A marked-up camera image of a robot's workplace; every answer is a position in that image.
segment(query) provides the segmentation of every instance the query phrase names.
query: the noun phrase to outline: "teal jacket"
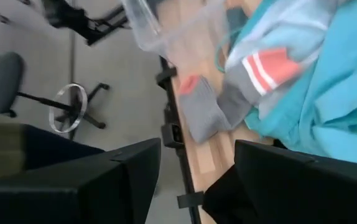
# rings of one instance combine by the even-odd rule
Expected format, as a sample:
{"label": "teal jacket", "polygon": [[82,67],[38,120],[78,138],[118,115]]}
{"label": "teal jacket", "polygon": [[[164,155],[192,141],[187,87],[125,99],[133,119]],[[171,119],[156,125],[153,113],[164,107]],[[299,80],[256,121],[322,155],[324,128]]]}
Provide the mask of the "teal jacket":
{"label": "teal jacket", "polygon": [[[275,1],[261,3],[238,40]],[[247,115],[250,129],[293,151],[357,162],[357,0],[339,8],[319,59],[267,117],[258,117],[255,108]]]}

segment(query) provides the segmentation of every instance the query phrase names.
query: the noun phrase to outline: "concrete floor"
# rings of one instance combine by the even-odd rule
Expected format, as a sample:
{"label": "concrete floor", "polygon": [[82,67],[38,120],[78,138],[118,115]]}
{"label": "concrete floor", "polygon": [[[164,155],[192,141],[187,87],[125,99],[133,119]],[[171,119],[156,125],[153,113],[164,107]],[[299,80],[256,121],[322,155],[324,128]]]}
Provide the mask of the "concrete floor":
{"label": "concrete floor", "polygon": [[[53,98],[68,84],[69,30],[50,27],[41,16],[40,0],[33,2],[35,6],[29,8],[18,1],[0,0],[0,12],[12,21],[10,25],[0,23],[0,54],[15,51],[25,59],[23,92]],[[77,3],[90,16],[97,16],[118,0]],[[108,151],[160,136],[166,95],[154,81],[160,71],[158,57],[140,50],[130,30],[120,30],[94,47],[85,45],[78,36],[75,68],[76,82],[88,90],[98,82],[111,85],[111,91],[97,95],[90,108],[107,128],[99,130],[82,123],[76,141]],[[51,130],[46,106],[19,98],[14,109],[20,122]],[[147,223],[190,223],[188,210],[177,206],[176,196],[184,193],[184,186],[173,149],[162,148],[159,188]]]}

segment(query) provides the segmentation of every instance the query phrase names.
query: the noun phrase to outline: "wooden tabletop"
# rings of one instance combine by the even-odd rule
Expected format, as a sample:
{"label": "wooden tabletop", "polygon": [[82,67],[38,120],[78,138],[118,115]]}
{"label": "wooden tabletop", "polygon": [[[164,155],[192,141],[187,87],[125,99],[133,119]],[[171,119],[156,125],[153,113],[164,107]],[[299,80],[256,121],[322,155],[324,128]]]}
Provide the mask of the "wooden tabletop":
{"label": "wooden tabletop", "polygon": [[[174,26],[180,23],[181,18],[187,18],[186,15],[193,13],[202,7],[204,2],[204,0],[166,0],[160,3],[158,7],[159,22],[162,27]],[[226,0],[226,8],[229,9],[241,6],[244,9],[245,14],[249,17],[260,2],[261,0]],[[199,49],[197,50],[214,52],[214,48],[219,44],[218,42],[221,38],[207,36],[209,35],[207,30],[204,33],[205,37],[202,42],[198,43],[197,46],[199,46]],[[185,48],[180,44],[175,44],[175,46],[172,46],[168,50],[168,58],[177,59],[177,57],[185,57],[185,50],[183,49]],[[209,57],[191,68],[177,67],[178,75],[172,79],[188,163],[190,165],[193,186],[196,192],[205,191],[234,164],[235,139],[245,139],[248,141],[262,142],[264,144],[272,144],[271,139],[264,139],[261,141],[260,137],[255,132],[250,131],[245,124],[241,124],[231,132],[217,133],[203,144],[194,142],[188,131],[185,118],[180,110],[179,102],[177,101],[180,79],[182,80],[183,77],[191,74],[202,74],[209,79],[216,90],[221,91],[223,74],[216,69],[213,63],[213,57],[214,55],[211,54]],[[223,60],[226,58],[226,50],[221,54],[221,58]],[[203,224],[215,223],[201,207],[198,209]]]}

